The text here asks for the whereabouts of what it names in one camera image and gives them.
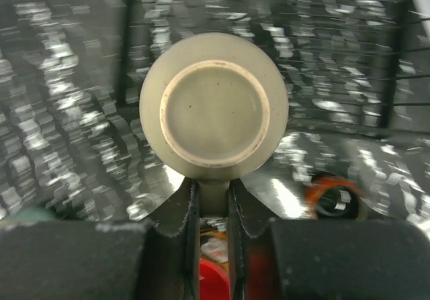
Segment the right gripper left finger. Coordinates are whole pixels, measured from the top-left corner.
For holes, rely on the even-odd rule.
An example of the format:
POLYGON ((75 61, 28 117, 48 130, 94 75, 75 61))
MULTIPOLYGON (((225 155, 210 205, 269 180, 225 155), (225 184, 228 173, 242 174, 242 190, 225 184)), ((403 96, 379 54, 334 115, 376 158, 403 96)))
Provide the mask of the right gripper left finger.
POLYGON ((198 192, 140 221, 1 222, 2 299, 197 299, 198 192))

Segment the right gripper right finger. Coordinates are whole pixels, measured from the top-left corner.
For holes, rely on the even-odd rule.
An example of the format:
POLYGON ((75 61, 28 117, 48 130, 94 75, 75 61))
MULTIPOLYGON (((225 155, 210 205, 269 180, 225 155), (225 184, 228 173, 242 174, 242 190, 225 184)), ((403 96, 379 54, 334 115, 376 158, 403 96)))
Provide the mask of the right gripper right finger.
POLYGON ((232 299, 428 299, 429 239, 393 220, 281 219, 228 192, 232 299))

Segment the black mug red inside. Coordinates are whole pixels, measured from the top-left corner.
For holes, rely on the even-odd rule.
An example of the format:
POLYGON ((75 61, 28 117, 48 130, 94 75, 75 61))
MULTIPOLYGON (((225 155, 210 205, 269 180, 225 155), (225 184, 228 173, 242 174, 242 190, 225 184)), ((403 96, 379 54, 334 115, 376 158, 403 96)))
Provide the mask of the black mug red inside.
POLYGON ((231 299, 225 232, 200 234, 200 299, 231 299))

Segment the orange glazed mug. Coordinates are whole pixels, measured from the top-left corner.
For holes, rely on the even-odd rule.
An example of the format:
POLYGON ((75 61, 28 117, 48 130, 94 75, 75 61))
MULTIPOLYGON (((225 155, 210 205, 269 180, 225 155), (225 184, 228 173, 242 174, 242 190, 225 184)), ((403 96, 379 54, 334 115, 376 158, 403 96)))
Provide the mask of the orange glazed mug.
POLYGON ((307 214, 313 219, 364 220, 368 216, 363 191, 351 181, 322 174, 304 190, 307 214))

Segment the small beige cup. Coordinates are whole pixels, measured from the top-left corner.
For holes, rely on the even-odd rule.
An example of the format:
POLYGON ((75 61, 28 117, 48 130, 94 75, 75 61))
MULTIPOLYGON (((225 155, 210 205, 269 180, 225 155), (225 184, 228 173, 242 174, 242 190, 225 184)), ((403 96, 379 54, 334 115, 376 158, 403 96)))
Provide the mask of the small beige cup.
POLYGON ((224 217, 231 181, 258 169, 279 145, 288 93, 258 46, 218 32, 180 40, 142 84, 139 116, 155 154, 198 183, 200 213, 224 217))

